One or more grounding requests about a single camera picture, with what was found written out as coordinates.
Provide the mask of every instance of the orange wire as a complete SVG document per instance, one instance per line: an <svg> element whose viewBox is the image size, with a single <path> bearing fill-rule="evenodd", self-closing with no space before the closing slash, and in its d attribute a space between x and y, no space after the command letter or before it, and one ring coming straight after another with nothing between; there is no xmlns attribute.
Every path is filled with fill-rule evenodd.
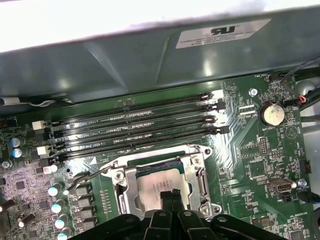
<svg viewBox="0 0 320 240"><path fill-rule="evenodd" d="M299 99L303 104L307 102L307 99L304 96L299 96Z"/></svg>

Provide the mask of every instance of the white label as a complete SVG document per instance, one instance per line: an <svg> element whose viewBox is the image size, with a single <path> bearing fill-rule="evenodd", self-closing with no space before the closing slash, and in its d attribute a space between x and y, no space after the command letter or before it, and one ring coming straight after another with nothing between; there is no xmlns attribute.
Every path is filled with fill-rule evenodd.
<svg viewBox="0 0 320 240"><path fill-rule="evenodd" d="M183 49L206 44L247 39L270 21L271 19L264 19L183 31L180 34L179 41L175 48Z"/></svg>

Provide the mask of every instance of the motherboard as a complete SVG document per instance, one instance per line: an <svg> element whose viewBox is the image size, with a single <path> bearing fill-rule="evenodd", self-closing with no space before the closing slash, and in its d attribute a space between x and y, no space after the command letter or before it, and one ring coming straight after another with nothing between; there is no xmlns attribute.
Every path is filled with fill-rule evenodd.
<svg viewBox="0 0 320 240"><path fill-rule="evenodd" d="M64 240L143 218L172 189L208 220L316 239L299 197L311 173L299 100L277 73L46 107L0 129L0 239Z"/></svg>

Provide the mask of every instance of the screw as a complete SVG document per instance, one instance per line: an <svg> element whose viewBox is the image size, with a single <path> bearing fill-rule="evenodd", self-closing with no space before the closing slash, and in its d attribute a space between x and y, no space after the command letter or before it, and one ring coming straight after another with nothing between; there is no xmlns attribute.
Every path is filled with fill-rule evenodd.
<svg viewBox="0 0 320 240"><path fill-rule="evenodd" d="M203 215L206 215L209 212L209 208L207 206L204 206L203 208L201 208L200 212Z"/></svg>
<svg viewBox="0 0 320 240"><path fill-rule="evenodd" d="M215 213L220 212L220 207L216 206L216 207L213 209L213 211L214 211Z"/></svg>
<svg viewBox="0 0 320 240"><path fill-rule="evenodd" d="M3 161L3 162L2 162L2 167L3 167L4 169L10 168L10 166L11 166L11 163L10 163L9 161Z"/></svg>
<svg viewBox="0 0 320 240"><path fill-rule="evenodd" d="M204 150L204 153L209 155L211 153L211 150L209 148L207 148L206 150Z"/></svg>
<svg viewBox="0 0 320 240"><path fill-rule="evenodd" d="M254 97L254 96L256 96L258 94L258 90L257 89L255 89L255 88L250 88L250 90L249 90L249 95L251 96L251 97Z"/></svg>
<svg viewBox="0 0 320 240"><path fill-rule="evenodd" d="M190 211L185 211L183 213L183 215L187 216L187 217L190 217L192 215L192 213Z"/></svg>
<svg viewBox="0 0 320 240"><path fill-rule="evenodd" d="M297 182L298 186L300 188L305 188L306 186L308 186L308 183L305 179L301 178L299 179L299 181Z"/></svg>
<svg viewBox="0 0 320 240"><path fill-rule="evenodd" d="M221 223L225 223L227 221L227 219L223 216L218 217L217 220Z"/></svg>
<svg viewBox="0 0 320 240"><path fill-rule="evenodd" d="M116 171L114 175L114 179L117 181L122 181L125 178L125 175L122 171Z"/></svg>
<svg viewBox="0 0 320 240"><path fill-rule="evenodd" d="M201 160L200 160L200 158L198 156L194 156L192 158L192 162L193 162L193 164L198 165L198 164L201 163Z"/></svg>

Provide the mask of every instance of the usb port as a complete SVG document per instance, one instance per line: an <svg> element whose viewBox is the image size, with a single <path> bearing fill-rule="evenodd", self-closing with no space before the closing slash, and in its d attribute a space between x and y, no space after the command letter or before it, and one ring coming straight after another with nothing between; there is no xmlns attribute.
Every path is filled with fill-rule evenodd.
<svg viewBox="0 0 320 240"><path fill-rule="evenodd" d="M290 192L297 187L297 184L288 178L276 178L268 180L269 187L276 193Z"/></svg>

